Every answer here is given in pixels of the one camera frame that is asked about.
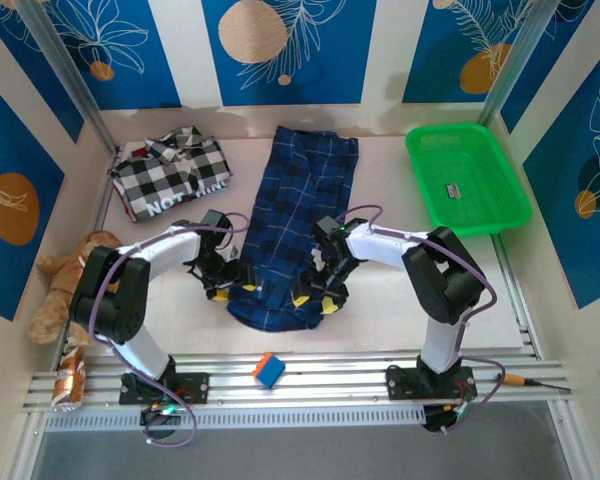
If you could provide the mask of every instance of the clothing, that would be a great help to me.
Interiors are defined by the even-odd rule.
[[[226,188],[232,173],[220,145],[195,127],[177,128],[111,170],[113,186],[133,222]]]
[[[239,321],[268,332],[318,326],[320,299],[296,309],[292,280],[311,264],[314,223],[347,209],[357,161],[355,138],[278,127],[241,255],[259,288],[234,287],[229,296],[228,310]]]

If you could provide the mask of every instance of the blue plaid shirt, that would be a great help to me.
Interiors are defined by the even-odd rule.
[[[231,289],[234,317],[265,332],[318,326],[321,299],[295,308],[291,285],[311,264],[314,223],[347,209],[357,162],[355,138],[278,127],[241,256],[253,266],[259,288]]]

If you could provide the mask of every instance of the label in basket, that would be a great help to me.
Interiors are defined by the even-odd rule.
[[[460,198],[460,190],[455,183],[447,183],[445,185],[447,187],[447,193],[449,194],[449,198]]]

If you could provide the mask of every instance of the white table surface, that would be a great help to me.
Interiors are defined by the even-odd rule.
[[[131,222],[114,193],[104,228],[129,244],[164,231],[176,220],[198,221],[210,208],[250,215],[271,151],[271,139],[224,140],[220,144],[234,172],[226,190],[174,207],[143,224]],[[141,143],[127,144],[126,151],[140,146]],[[360,138],[350,206],[363,203],[384,207],[385,212],[377,221],[380,226],[408,231],[432,228],[409,164],[404,137]],[[362,218],[372,213],[355,212]],[[244,234],[236,235],[234,243],[240,248],[243,240]],[[477,237],[463,242],[500,297],[493,308],[471,322],[463,348],[522,347],[491,239]],[[200,283],[183,266],[171,269],[150,284],[145,325],[162,348],[172,354],[359,352],[422,347],[426,314],[404,272],[366,263],[350,276],[347,287],[350,296],[345,308],[326,316],[315,330],[264,333],[238,322],[225,304],[207,301]],[[481,300],[487,299],[485,292]]]

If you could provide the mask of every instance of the checkered fabric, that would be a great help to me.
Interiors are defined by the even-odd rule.
[[[213,137],[184,127],[159,140],[146,139],[145,148],[110,175],[131,220],[144,222],[176,204],[222,190],[232,173]]]
[[[357,161],[355,138],[278,127],[241,256],[259,288],[230,292],[228,310],[240,322],[267,332],[318,326],[320,299],[296,309],[291,284],[311,264],[314,223],[347,209]]]

